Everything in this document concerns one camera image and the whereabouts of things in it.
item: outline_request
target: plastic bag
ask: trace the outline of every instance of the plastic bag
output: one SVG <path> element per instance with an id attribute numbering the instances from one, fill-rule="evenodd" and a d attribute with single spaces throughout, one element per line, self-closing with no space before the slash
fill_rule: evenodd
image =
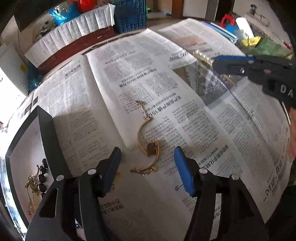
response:
<path id="1" fill-rule="evenodd" d="M 94 8 L 96 5 L 95 0 L 79 0 L 78 1 L 78 8 L 81 12 L 87 12 Z"/>
<path id="2" fill-rule="evenodd" d="M 76 2 L 74 2 L 64 14 L 59 12 L 56 8 L 50 9 L 48 11 L 49 15 L 53 16 L 54 22 L 57 26 L 60 26 L 63 23 L 66 23 L 76 17 L 78 17 L 81 12 L 77 8 Z"/>
<path id="3" fill-rule="evenodd" d="M 43 75 L 39 73 L 39 70 L 31 62 L 28 66 L 27 78 L 29 93 L 38 87 L 43 78 Z"/>
<path id="4" fill-rule="evenodd" d="M 253 55 L 271 55 L 276 57 L 287 58 L 293 55 L 294 52 L 287 47 L 275 43 L 269 38 L 263 38 L 259 41 L 255 48 L 250 49 Z"/>

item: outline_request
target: floor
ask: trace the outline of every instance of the floor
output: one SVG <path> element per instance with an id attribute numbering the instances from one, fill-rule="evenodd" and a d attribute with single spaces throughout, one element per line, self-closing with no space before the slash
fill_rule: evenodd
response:
<path id="1" fill-rule="evenodd" d="M 163 12 L 149 12 L 149 19 L 151 18 L 165 18 L 166 15 Z"/>
<path id="2" fill-rule="evenodd" d="M 147 28 L 153 31 L 158 31 L 161 28 L 170 26 L 180 21 L 182 21 L 182 19 L 175 19 L 171 17 L 166 17 L 165 19 L 161 19 L 161 20 L 149 20 L 147 21 Z"/>

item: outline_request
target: white container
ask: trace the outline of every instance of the white container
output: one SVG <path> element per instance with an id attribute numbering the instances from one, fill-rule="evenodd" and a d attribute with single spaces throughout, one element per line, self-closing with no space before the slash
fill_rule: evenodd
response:
<path id="1" fill-rule="evenodd" d="M 254 38 L 254 34 L 246 18 L 237 18 L 235 21 L 239 29 L 242 29 L 249 36 L 249 39 Z"/>

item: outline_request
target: person's hand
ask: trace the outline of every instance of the person's hand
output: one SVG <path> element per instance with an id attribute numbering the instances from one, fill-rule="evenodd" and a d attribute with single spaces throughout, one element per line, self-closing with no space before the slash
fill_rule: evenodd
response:
<path id="1" fill-rule="evenodd" d="M 290 119 L 290 144 L 288 147 L 288 153 L 290 161 L 293 162 L 296 157 L 296 110 L 293 108 L 290 109 Z"/>

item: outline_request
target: blue plastic bag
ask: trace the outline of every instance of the blue plastic bag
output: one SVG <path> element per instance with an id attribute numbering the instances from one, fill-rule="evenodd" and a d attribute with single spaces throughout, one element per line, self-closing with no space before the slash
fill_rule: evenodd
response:
<path id="1" fill-rule="evenodd" d="M 69 10 L 65 14 L 61 14 L 57 12 L 55 9 L 50 9 L 48 11 L 49 15 L 54 17 L 54 22 L 56 23 L 57 26 L 60 26 L 63 23 L 66 23 L 76 17 L 78 17 L 81 12 L 78 10 L 77 3 L 74 2 Z"/>
<path id="2" fill-rule="evenodd" d="M 27 78 L 29 93 L 38 87 L 43 78 L 43 75 L 39 73 L 39 70 L 31 62 L 29 62 Z"/>

